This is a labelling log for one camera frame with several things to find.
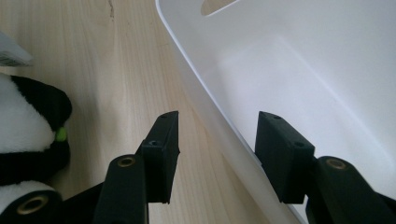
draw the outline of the brass insert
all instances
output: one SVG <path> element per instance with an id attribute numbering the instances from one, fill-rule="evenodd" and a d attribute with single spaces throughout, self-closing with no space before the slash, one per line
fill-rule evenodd
<path id="1" fill-rule="evenodd" d="M 128 167 L 133 165 L 136 160 L 133 157 L 125 157 L 119 160 L 118 165 L 119 167 Z"/>
<path id="2" fill-rule="evenodd" d="M 344 170 L 347 168 L 346 164 L 336 159 L 328 159 L 326 163 L 334 169 Z"/>
<path id="3" fill-rule="evenodd" d="M 49 201 L 47 195 L 38 195 L 21 204 L 17 212 L 19 215 L 29 215 L 43 208 Z"/>

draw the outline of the plush toy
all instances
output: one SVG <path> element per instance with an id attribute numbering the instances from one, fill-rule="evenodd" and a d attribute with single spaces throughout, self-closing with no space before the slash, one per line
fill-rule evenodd
<path id="1" fill-rule="evenodd" d="M 30 223 L 37 208 L 51 209 L 47 203 L 60 197 L 44 182 L 69 162 L 71 112 L 63 91 L 0 73 L 0 223 L 15 216 Z"/>

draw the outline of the green tag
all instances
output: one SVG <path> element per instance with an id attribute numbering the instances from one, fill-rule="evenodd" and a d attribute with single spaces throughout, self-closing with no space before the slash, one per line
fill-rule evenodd
<path id="1" fill-rule="evenodd" d="M 55 134 L 55 141 L 57 142 L 64 142 L 67 139 L 67 132 L 64 127 L 58 129 L 58 131 Z"/>

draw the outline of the white plastic bin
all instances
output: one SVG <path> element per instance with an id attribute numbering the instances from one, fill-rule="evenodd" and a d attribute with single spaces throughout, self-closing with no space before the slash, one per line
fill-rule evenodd
<path id="1" fill-rule="evenodd" d="M 239 0 L 208 16 L 202 3 L 157 7 L 194 109 L 268 219 L 304 208 L 278 202 L 253 154 L 259 111 L 395 199 L 396 2 Z"/>

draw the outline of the wooden floor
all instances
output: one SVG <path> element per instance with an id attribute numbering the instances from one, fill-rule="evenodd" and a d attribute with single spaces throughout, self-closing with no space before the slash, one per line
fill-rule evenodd
<path id="1" fill-rule="evenodd" d="M 266 223 L 188 104 L 154 0 L 0 0 L 0 30 L 35 65 L 0 68 L 65 91 L 70 165 L 52 186 L 64 199 L 104 180 L 112 159 L 131 154 L 162 113 L 178 110 L 171 203 L 151 204 L 150 223 Z"/>

